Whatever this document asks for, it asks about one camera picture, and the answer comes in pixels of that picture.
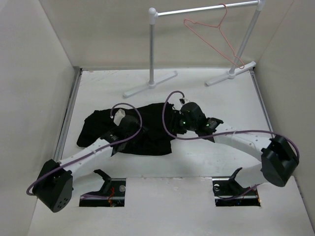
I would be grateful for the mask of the black trousers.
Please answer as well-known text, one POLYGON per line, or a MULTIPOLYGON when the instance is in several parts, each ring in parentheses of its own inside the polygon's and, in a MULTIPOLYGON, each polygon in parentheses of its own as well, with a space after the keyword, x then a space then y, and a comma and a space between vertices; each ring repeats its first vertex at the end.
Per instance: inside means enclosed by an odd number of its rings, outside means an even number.
MULTIPOLYGON (((134 155, 162 156, 172 152, 170 137, 162 125, 163 103, 152 103, 138 107, 142 120, 144 134, 138 134, 126 144, 121 153, 134 155)), ((110 109, 95 110, 84 120, 84 125, 77 139, 77 146, 86 148, 93 144, 101 135, 105 134, 115 124, 110 118, 110 109)))

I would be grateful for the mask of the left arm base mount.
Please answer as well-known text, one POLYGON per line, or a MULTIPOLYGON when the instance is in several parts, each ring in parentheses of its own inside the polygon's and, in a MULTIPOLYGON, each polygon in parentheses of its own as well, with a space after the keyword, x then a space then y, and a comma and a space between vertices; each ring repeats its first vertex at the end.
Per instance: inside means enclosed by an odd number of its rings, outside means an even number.
POLYGON ((80 196, 79 207, 124 207, 125 195, 125 178, 105 180, 99 190, 80 196))

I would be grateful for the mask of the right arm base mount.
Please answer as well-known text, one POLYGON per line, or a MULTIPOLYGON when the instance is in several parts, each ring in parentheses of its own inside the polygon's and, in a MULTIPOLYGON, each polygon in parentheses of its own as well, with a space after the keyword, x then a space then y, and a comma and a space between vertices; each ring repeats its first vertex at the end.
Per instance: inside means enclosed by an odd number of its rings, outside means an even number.
POLYGON ((260 199, 256 186, 241 187, 227 178, 212 180, 215 205, 217 207, 259 207, 260 199))

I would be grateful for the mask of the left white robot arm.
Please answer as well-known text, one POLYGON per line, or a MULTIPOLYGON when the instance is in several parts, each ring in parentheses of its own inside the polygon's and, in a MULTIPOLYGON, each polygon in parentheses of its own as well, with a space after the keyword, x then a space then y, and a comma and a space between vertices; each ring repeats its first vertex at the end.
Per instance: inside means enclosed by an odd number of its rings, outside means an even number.
POLYGON ((74 180, 93 172, 104 158, 123 151, 133 143, 143 133, 142 125, 141 117, 126 115, 118 125, 79 153, 59 162, 53 159, 46 161, 28 194, 36 196, 53 213, 59 212, 72 197, 74 180))

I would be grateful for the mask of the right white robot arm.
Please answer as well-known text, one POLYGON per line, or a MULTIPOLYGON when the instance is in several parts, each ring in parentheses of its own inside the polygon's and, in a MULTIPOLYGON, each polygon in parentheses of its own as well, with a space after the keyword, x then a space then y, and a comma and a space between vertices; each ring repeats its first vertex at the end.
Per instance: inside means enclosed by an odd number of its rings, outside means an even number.
POLYGON ((173 132, 194 132, 199 139, 226 145, 244 152, 259 161, 251 167, 239 167, 228 180, 213 182, 215 194, 237 196, 251 187, 269 182, 284 187, 299 165, 299 153, 290 141, 279 135, 262 137, 262 131, 237 131, 218 118, 208 118, 195 102, 180 100, 182 107, 175 110, 173 132))

